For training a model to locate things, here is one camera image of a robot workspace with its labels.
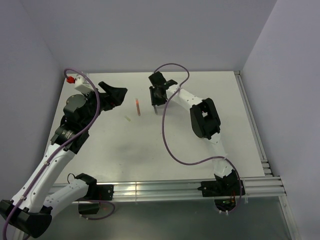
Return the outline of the orange pen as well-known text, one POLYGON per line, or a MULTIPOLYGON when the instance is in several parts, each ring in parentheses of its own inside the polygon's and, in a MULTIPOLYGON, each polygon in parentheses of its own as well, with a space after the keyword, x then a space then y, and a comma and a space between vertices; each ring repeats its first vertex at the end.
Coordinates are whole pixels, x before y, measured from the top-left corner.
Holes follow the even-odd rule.
POLYGON ((141 110, 140 110, 140 103, 139 103, 139 99, 138 98, 135 98, 135 105, 136 105, 137 115, 140 117, 141 116, 141 110))

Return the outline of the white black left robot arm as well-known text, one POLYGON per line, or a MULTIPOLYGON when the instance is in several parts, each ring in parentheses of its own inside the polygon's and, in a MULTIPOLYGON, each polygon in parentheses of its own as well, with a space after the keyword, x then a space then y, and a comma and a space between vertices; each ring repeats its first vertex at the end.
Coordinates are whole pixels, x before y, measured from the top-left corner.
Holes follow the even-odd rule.
POLYGON ((52 195, 49 190, 89 138, 92 121, 102 111, 120 106, 128 92, 125 87, 112 87, 103 81, 98 85, 103 92, 90 88, 66 100, 60 126, 40 164, 15 196, 0 202, 0 214, 6 226, 12 225, 29 237, 38 238, 53 218, 72 202, 96 199, 97 180, 84 173, 52 195))

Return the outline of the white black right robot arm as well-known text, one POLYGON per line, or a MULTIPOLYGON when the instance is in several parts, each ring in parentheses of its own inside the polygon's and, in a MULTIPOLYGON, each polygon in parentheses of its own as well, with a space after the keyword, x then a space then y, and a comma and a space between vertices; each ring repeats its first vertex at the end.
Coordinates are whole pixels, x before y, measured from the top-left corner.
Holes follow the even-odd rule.
POLYGON ((228 159, 227 153, 221 141, 221 120, 211 98, 200 98, 182 88, 183 83, 175 80, 166 80, 163 74, 155 71, 148 77, 151 86, 149 87, 151 105, 164 106, 161 119, 161 134, 164 146, 177 163, 184 166, 195 166, 208 161, 213 163, 215 177, 213 187, 204 186, 203 190, 213 192, 218 196, 239 196, 244 195, 245 190, 239 172, 235 165, 228 159), (193 133, 202 140, 205 140, 211 149, 217 153, 196 162, 184 162, 179 160, 171 152, 165 135, 165 118, 170 101, 176 102, 189 112, 190 124, 193 133))

